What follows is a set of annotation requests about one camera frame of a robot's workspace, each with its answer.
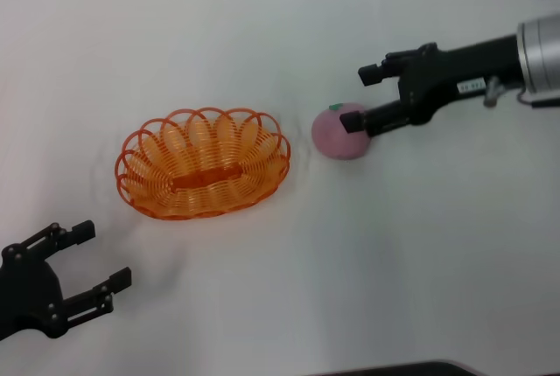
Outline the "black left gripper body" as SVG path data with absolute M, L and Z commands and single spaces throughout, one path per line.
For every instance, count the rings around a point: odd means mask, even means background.
M 67 333 L 60 282 L 48 263 L 22 244 L 2 251 L 1 339 L 36 330 L 49 338 Z

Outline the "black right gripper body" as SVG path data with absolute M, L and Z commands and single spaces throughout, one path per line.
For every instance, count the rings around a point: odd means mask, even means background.
M 408 124 L 424 125 L 440 108 L 486 92 L 484 88 L 461 90 L 460 83 L 492 78 L 507 88 L 523 84 L 515 35 L 450 51 L 434 49 L 412 60 L 398 81 Z

